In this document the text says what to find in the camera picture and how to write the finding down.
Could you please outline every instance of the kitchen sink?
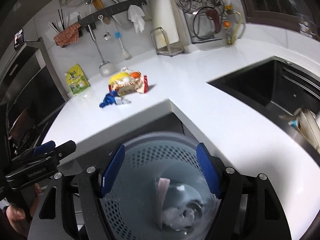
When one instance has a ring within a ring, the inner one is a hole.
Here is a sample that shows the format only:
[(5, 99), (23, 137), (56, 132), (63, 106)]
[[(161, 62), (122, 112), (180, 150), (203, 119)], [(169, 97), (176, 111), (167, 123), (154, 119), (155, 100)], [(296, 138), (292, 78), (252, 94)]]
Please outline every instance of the kitchen sink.
[(250, 65), (209, 82), (270, 119), (296, 140), (320, 166), (320, 155), (288, 124), (298, 108), (320, 111), (320, 78), (284, 59)]

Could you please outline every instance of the smartphone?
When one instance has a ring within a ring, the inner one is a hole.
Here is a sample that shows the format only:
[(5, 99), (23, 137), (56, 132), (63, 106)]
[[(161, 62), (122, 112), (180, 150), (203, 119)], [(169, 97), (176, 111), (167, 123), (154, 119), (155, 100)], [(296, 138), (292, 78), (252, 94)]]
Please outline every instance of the smartphone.
[(14, 36), (14, 49), (18, 50), (22, 43), (24, 43), (23, 29), (18, 31)]

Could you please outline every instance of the white cloth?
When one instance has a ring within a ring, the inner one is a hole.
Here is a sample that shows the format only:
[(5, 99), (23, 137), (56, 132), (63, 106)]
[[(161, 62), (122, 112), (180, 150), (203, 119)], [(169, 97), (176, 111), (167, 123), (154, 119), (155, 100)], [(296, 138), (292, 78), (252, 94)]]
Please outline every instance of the white cloth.
[(139, 6), (130, 5), (128, 9), (128, 19), (133, 22), (136, 33), (138, 33), (138, 31), (143, 32), (144, 30), (145, 22), (142, 16), (144, 16), (144, 12)]

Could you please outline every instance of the wall outlet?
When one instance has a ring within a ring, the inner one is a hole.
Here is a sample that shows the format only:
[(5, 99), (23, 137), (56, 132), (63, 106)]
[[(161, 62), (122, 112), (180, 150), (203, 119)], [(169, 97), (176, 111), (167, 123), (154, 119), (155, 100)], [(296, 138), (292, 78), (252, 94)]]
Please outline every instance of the wall outlet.
[(60, 8), (70, 3), (72, 0), (59, 0)]

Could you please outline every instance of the white cutting board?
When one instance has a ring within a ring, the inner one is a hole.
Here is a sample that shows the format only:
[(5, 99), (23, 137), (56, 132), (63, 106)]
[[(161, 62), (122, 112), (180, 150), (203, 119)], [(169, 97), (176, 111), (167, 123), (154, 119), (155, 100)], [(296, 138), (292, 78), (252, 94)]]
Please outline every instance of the white cutting board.
[[(169, 44), (179, 41), (176, 22), (174, 20), (170, 0), (150, 0), (153, 27), (162, 27), (166, 33)], [(157, 48), (166, 46), (165, 39), (160, 30), (155, 32)]]

